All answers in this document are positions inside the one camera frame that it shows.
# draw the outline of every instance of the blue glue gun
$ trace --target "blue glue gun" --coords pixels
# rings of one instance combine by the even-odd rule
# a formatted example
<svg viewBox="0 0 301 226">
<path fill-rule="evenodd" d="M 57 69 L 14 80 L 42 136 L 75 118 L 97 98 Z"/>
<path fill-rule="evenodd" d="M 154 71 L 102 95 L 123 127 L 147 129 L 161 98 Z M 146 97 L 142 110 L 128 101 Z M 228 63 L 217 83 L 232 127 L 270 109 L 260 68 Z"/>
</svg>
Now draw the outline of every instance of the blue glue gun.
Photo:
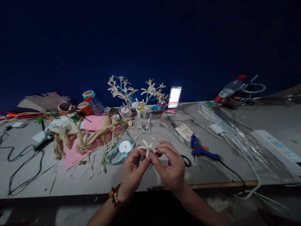
<svg viewBox="0 0 301 226">
<path fill-rule="evenodd" d="M 206 151 L 199 143 L 195 135 L 191 136 L 191 147 L 193 148 L 192 153 L 196 156 L 207 156 L 215 161 L 220 161 L 220 156 L 218 154 L 212 154 Z"/>
</svg>

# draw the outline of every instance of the power strip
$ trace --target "power strip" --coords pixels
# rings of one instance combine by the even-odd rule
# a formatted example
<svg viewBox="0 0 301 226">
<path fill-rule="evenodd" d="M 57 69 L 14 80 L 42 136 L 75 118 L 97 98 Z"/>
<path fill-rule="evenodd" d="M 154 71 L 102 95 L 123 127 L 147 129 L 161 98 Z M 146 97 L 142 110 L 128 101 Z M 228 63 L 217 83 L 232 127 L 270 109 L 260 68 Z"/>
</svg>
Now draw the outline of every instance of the power strip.
<svg viewBox="0 0 301 226">
<path fill-rule="evenodd" d="M 265 130 L 251 130 L 250 134 L 262 143 L 290 171 L 301 177 L 301 158 L 298 155 Z"/>
</svg>

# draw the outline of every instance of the teal jar lid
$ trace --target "teal jar lid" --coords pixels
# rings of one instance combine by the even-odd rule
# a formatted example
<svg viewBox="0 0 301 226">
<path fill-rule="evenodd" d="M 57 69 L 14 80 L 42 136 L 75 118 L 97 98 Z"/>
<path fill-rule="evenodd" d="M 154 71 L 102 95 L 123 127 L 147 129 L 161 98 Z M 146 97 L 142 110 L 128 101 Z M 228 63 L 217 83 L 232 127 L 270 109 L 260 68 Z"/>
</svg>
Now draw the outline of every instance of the teal jar lid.
<svg viewBox="0 0 301 226">
<path fill-rule="evenodd" d="M 88 91 L 84 92 L 84 93 L 82 94 L 82 96 L 83 96 L 85 99 L 88 99 L 89 96 L 93 98 L 93 97 L 95 97 L 95 92 L 94 92 L 93 90 L 88 90 Z"/>
</svg>

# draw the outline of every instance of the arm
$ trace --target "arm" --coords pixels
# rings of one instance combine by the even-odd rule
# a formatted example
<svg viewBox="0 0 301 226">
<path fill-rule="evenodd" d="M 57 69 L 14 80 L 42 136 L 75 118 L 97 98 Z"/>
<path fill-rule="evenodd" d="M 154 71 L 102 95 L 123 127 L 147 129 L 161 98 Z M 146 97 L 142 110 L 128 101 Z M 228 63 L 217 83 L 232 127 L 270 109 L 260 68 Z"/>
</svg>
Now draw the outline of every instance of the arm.
<svg viewBox="0 0 301 226">
<path fill-rule="evenodd" d="M 117 194 L 117 199 L 121 203 L 127 203 L 134 196 L 135 191 L 141 183 L 143 174 L 150 165 L 149 158 L 145 158 L 139 165 L 141 156 L 145 157 L 146 152 L 139 148 L 134 149 L 125 158 L 125 173 Z M 120 211 L 120 209 L 114 207 L 112 199 L 109 198 L 93 215 L 86 226 L 109 225 Z"/>
<path fill-rule="evenodd" d="M 153 153 L 149 157 L 162 180 L 178 198 L 182 206 L 207 225 L 227 225 L 224 219 L 185 182 L 185 164 L 182 156 L 168 142 L 160 142 L 156 153 L 165 154 L 170 165 L 163 166 Z"/>
</svg>

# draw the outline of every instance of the beaded bracelet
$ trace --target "beaded bracelet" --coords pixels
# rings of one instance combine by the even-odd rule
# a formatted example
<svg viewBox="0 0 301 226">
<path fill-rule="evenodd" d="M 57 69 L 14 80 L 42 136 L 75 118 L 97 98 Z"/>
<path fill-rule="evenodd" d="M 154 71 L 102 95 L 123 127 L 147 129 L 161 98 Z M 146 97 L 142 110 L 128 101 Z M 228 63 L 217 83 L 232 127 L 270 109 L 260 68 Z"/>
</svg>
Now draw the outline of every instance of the beaded bracelet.
<svg viewBox="0 0 301 226">
<path fill-rule="evenodd" d="M 121 184 L 119 184 L 115 189 L 114 189 L 114 187 L 112 187 L 111 192 L 109 193 L 109 196 L 112 198 L 112 203 L 114 204 L 114 207 L 116 207 L 116 208 L 123 208 L 130 203 L 130 201 L 127 203 L 121 203 L 120 201 L 118 201 L 117 195 L 118 195 L 118 189 L 119 189 L 120 185 Z"/>
</svg>

